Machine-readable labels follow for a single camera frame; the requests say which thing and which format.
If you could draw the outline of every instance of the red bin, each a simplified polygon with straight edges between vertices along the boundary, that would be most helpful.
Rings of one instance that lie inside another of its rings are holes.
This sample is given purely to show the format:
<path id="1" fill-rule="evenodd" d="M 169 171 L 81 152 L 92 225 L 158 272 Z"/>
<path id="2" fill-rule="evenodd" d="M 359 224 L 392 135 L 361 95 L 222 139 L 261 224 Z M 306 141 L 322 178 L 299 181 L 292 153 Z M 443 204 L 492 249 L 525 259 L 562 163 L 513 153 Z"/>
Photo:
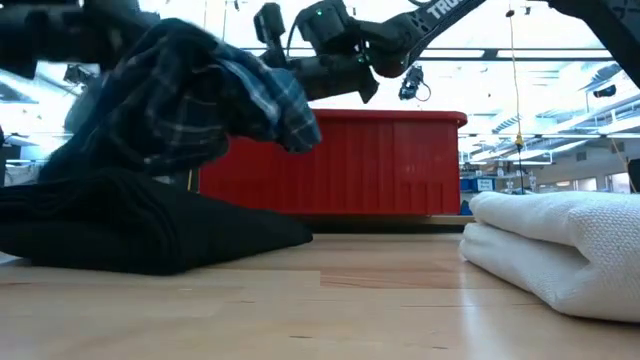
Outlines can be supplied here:
<path id="1" fill-rule="evenodd" d="M 459 112 L 316 110 L 323 142 L 304 155 L 232 141 L 200 171 L 200 193 L 295 215 L 460 211 Z"/>

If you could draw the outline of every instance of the folded white towel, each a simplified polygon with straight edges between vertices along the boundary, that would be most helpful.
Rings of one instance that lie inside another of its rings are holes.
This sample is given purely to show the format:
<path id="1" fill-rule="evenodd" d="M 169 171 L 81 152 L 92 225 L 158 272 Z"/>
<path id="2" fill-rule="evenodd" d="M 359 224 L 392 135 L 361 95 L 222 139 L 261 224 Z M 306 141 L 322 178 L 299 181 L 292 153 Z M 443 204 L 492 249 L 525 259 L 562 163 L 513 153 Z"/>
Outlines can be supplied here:
<path id="1" fill-rule="evenodd" d="M 640 197 L 483 193 L 470 205 L 481 224 L 465 230 L 468 260 L 560 312 L 640 322 Z"/>

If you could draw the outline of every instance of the black garment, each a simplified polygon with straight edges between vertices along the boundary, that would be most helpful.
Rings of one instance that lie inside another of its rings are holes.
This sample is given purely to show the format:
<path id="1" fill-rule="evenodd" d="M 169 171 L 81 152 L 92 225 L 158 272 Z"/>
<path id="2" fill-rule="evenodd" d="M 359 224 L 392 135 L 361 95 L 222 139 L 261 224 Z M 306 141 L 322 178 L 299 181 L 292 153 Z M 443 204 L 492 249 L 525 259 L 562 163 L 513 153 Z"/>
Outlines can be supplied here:
<path id="1" fill-rule="evenodd" d="M 0 251 L 37 265 L 170 275 L 311 240 L 287 217 L 125 170 L 0 191 Z"/>

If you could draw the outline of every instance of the table surface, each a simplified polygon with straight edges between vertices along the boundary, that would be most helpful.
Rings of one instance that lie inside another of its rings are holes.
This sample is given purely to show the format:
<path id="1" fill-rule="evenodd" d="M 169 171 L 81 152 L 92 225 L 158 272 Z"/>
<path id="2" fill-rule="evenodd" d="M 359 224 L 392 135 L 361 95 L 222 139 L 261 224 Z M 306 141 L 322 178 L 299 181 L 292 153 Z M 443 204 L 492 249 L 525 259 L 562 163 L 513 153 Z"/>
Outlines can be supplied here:
<path id="1" fill-rule="evenodd" d="M 637 359 L 640 329 L 559 315 L 459 235 L 321 236 L 182 276 L 0 266 L 0 358 Z"/>

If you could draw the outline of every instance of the plaid shirt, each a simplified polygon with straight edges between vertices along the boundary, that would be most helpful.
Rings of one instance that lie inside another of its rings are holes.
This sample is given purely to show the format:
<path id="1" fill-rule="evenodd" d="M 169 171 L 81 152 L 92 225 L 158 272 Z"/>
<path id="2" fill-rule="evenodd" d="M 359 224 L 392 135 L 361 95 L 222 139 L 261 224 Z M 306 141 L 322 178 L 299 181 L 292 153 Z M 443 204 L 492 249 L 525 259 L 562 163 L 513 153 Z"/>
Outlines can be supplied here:
<path id="1" fill-rule="evenodd" d="M 321 141 L 288 70 L 167 19 L 109 74 L 87 120 L 52 154 L 41 180 L 102 167 L 170 175 L 226 154 L 228 135 L 274 141 L 291 152 Z"/>

